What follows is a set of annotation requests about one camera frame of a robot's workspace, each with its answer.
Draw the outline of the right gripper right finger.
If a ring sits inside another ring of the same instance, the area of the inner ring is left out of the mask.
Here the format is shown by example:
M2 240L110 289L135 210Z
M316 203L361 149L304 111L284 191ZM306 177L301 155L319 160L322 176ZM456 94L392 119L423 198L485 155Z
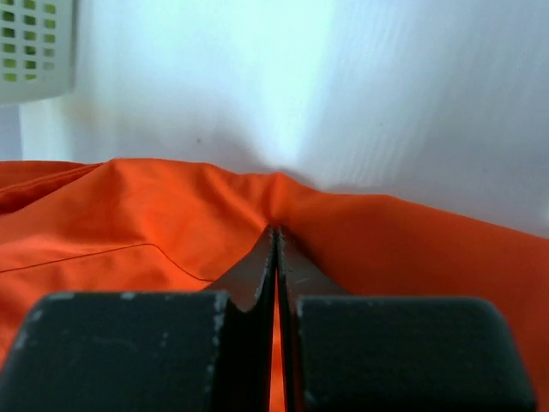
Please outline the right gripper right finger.
M290 411L533 411L510 328L471 297L354 295L277 232Z

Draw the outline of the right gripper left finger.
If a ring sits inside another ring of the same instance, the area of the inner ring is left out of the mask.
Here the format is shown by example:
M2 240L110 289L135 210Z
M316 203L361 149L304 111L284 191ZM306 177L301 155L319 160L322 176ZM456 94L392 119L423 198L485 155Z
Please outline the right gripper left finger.
M275 231L200 292L62 292L27 313L4 411L265 411Z

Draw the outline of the orange shorts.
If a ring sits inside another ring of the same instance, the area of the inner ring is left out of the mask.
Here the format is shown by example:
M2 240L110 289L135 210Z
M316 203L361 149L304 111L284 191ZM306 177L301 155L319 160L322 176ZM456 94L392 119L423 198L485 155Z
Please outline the orange shorts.
M548 241L386 195L315 191L280 173L118 159L1 165L1 349L41 296L197 291L267 225L357 294L472 295L507 318L548 408Z

